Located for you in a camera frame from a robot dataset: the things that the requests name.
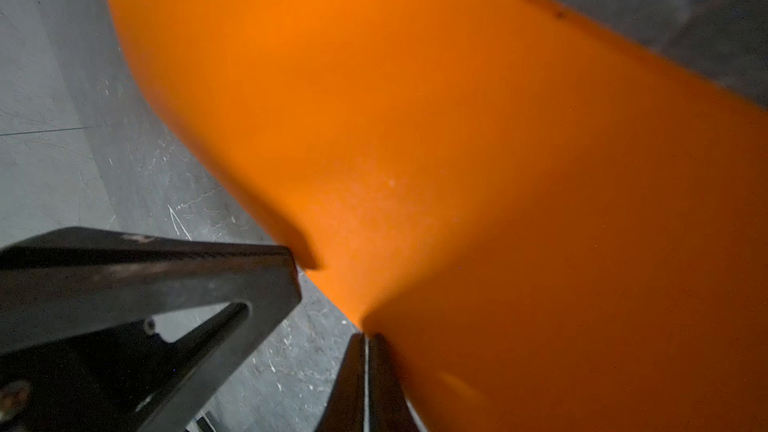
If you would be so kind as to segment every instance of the scratch mark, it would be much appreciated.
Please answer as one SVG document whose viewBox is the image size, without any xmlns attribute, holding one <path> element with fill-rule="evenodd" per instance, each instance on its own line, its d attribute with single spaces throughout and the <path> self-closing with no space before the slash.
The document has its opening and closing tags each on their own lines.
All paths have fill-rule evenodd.
<svg viewBox="0 0 768 432">
<path fill-rule="evenodd" d="M 216 192 L 218 192 L 219 190 L 221 190 L 221 187 L 216 187 L 216 188 L 214 188 L 213 190 L 209 190 L 208 192 L 206 192 L 206 193 L 205 193 L 205 194 L 203 194 L 202 196 L 200 196 L 200 197 L 196 198 L 195 200 L 190 200 L 190 201 L 189 201 L 189 202 L 187 202 L 186 204 L 181 204 L 180 206 L 176 206 L 176 210 L 178 210 L 178 209 L 180 209 L 180 208 L 182 208 L 182 207 L 189 207 L 189 206 L 191 206 L 192 204 L 196 204 L 196 203 L 198 203 L 199 201 L 203 200 L 204 198 L 206 198 L 206 197 L 208 197 L 208 196 L 211 196 L 211 195 L 215 194 L 215 193 L 216 193 Z"/>
<path fill-rule="evenodd" d="M 187 232 L 187 229 L 184 228 L 184 224 L 181 223 L 181 220 L 179 220 L 179 216 L 176 215 L 176 212 L 171 208 L 170 205 L 168 205 L 168 210 L 170 210 L 170 220 L 173 221 L 176 219 L 176 222 L 179 223 L 179 227 L 181 227 L 181 231 L 184 232 L 184 235 L 187 235 L 187 240 L 192 240 L 192 237 L 190 237 L 190 234 Z"/>
<path fill-rule="evenodd" d="M 211 228 L 212 228 L 212 229 L 217 229 L 217 228 L 219 228 L 219 227 L 223 226 L 224 224 L 226 224 L 226 219 L 225 219 L 225 220 L 223 220 L 223 221 L 221 221 L 221 222 L 219 222 L 218 224 L 216 224 L 215 226 L 213 226 L 213 227 L 211 227 Z"/>
<path fill-rule="evenodd" d="M 328 312 L 328 307 L 324 308 L 320 312 L 318 312 L 318 311 L 310 311 L 309 314 L 310 315 L 323 315 L 325 312 Z"/>
<path fill-rule="evenodd" d="M 179 229 L 178 227 L 176 227 L 176 221 L 174 220 L 174 210 L 170 208 L 170 206 L 168 206 L 168 208 L 170 209 L 170 223 L 174 225 L 174 230 L 176 231 L 176 235 L 179 235 Z"/>
<path fill-rule="evenodd" d="M 85 186 L 85 182 L 83 182 L 83 169 L 80 168 L 80 172 L 78 172 L 78 178 L 80 178 L 80 187 L 83 188 L 83 190 L 88 190 L 88 187 Z"/>
</svg>

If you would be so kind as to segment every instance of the screw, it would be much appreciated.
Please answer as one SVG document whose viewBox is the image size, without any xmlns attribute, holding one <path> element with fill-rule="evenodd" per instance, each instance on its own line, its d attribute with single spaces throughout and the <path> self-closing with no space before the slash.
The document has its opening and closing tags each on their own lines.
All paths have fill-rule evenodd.
<svg viewBox="0 0 768 432">
<path fill-rule="evenodd" d="M 0 424 L 16 417 L 29 402 L 32 386 L 26 380 L 16 380 L 0 389 Z"/>
<path fill-rule="evenodd" d="M 144 332 L 147 332 L 147 335 L 155 334 L 156 330 L 154 325 L 154 319 L 152 317 L 144 321 Z"/>
</svg>

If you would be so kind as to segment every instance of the orange plastic surface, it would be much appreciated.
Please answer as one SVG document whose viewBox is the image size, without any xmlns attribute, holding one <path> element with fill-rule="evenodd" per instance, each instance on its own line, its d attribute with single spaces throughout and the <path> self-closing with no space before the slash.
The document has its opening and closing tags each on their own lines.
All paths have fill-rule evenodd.
<svg viewBox="0 0 768 432">
<path fill-rule="evenodd" d="M 109 0 L 431 430 L 768 427 L 768 116 L 548 0 Z"/>
</svg>

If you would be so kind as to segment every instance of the dark floor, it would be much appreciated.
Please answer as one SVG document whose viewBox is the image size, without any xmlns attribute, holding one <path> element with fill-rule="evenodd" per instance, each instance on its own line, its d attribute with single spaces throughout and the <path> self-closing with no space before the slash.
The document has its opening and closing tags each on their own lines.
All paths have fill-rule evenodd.
<svg viewBox="0 0 768 432">
<path fill-rule="evenodd" d="M 561 0 L 768 105 L 768 0 Z M 105 0 L 0 0 L 0 245 L 82 224 L 269 242 L 148 108 Z M 222 430 L 312 430 L 354 327 L 304 301 L 208 408 Z M 209 311 L 158 320 L 167 336 Z"/>
</svg>

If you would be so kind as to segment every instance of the metal bracket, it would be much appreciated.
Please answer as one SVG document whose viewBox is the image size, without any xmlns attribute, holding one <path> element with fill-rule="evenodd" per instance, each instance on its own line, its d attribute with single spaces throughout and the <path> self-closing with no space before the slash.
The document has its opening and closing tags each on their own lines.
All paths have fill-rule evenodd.
<svg viewBox="0 0 768 432">
<path fill-rule="evenodd" d="M 301 301 L 285 247 L 90 228 L 1 250 L 0 278 L 0 386 L 31 386 L 0 430 L 183 430 Z M 221 302 L 170 344 L 144 322 Z"/>
</svg>

